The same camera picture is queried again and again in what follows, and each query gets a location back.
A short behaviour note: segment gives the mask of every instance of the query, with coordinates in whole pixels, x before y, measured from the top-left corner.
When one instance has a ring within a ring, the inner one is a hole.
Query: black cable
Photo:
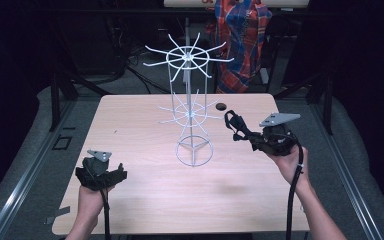
[[[287,213],[287,219],[286,219],[286,239],[290,240],[291,239],[291,234],[292,234],[292,210],[293,210],[293,202],[294,202],[294,194],[295,194],[295,189],[297,186],[297,182],[299,179],[299,176],[301,175],[301,170],[302,170],[302,162],[304,160],[304,153],[302,150],[302,146],[298,141],[295,141],[295,143],[298,145],[299,148],[299,158],[298,158],[298,166],[295,170],[295,175],[294,178],[292,179],[291,182],[291,187],[289,189],[289,197],[288,197],[288,213]]]
[[[146,84],[146,81],[142,78],[142,76],[136,71],[134,70],[133,68],[127,66],[126,67],[127,70],[129,70],[131,73],[133,73],[134,75],[136,75],[136,77],[139,78],[139,80],[143,83],[143,85],[145,85],[145,88],[146,90],[148,91],[149,94],[151,94],[151,90],[149,89],[148,85]]]
[[[116,80],[118,80],[119,78],[121,78],[124,74],[124,69],[120,69],[117,73],[114,73],[104,79],[99,79],[99,80],[87,80],[88,82],[91,82],[95,85],[100,85],[100,84],[104,84],[104,83],[110,83],[110,82],[114,82]]]
[[[105,198],[105,194],[102,189],[99,190],[101,192],[102,199],[106,199],[104,201],[104,217],[105,217],[105,240],[111,240],[110,234],[110,205],[108,204],[108,197]]]

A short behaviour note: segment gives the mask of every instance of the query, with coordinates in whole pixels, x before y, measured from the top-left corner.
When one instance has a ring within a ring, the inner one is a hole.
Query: wooden table
[[[241,115],[251,131],[277,112],[268,94],[210,94],[208,102],[225,103]],[[182,127],[159,123],[172,119],[170,95],[109,95],[102,98],[77,166],[87,150],[111,151],[109,171],[123,163],[128,177],[109,194],[113,234],[229,233],[285,231],[289,184],[263,153],[248,141],[234,142],[223,119],[208,118],[203,128],[213,145],[211,160],[190,167],[176,157]],[[209,106],[208,114],[225,111]],[[80,183],[74,175],[61,208],[71,212],[57,217],[53,232],[67,234],[77,214]],[[301,203],[295,197],[293,230],[307,231]],[[95,234],[104,233],[103,211]]]
[[[265,0],[271,8],[306,8],[309,0]],[[164,7],[214,7],[216,0],[164,0]]]

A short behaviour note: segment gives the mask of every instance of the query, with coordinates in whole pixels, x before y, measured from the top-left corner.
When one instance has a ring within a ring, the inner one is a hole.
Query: person
[[[297,145],[293,146],[290,152],[287,156],[267,155],[274,161],[283,178],[289,184],[292,182],[298,164],[299,147]],[[304,207],[310,233],[315,240],[346,239],[317,197],[309,179],[308,150],[304,147],[303,153],[304,168],[298,179],[295,192]],[[108,194],[113,188],[114,187],[109,188],[105,193]],[[102,196],[99,191],[94,192],[86,187],[80,186],[76,220],[74,221],[73,228],[65,239],[87,239],[98,223],[98,215],[102,207]]]
[[[103,190],[105,197],[108,197],[108,192],[113,188],[114,186]],[[80,186],[76,220],[74,221],[69,234],[62,239],[88,239],[93,229],[98,224],[98,215],[103,206],[102,195],[99,191],[92,191],[87,187]]]
[[[297,194],[302,206],[304,207],[304,212],[310,227],[310,233],[313,239],[316,240],[346,239],[342,231],[326,212],[325,208],[317,197],[316,192],[312,187],[308,177],[308,150],[304,147],[303,153],[304,168],[302,169],[302,174],[298,179],[295,193]],[[299,147],[297,145],[293,146],[291,153],[287,156],[267,156],[275,162],[283,178],[285,178],[285,180],[291,184],[298,164]]]
[[[220,81],[216,93],[243,93],[261,68],[265,29],[272,13],[261,0],[217,0],[213,36],[218,51]]]

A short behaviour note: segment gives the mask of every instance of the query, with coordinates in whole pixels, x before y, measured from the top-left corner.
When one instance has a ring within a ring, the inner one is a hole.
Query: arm
[[[311,186],[308,177],[308,151],[303,148],[304,152],[304,168],[303,174],[299,177],[296,194],[300,199],[307,221],[310,226],[310,232],[314,239],[346,239],[344,234],[324,209],[315,190]],[[291,149],[288,156],[269,156],[278,166],[280,173],[289,184],[292,182],[295,169],[298,164],[298,146]]]
[[[86,187],[79,188],[79,202],[76,220],[66,240],[88,239],[98,224],[98,215],[103,207],[102,195]]]

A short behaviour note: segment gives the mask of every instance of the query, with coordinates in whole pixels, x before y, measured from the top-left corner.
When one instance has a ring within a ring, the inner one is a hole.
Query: black curtain
[[[0,1],[0,182],[36,116],[37,93],[50,85],[55,55],[43,39],[19,3]]]
[[[370,171],[384,194],[384,2],[356,36],[334,83],[334,95],[365,143]]]

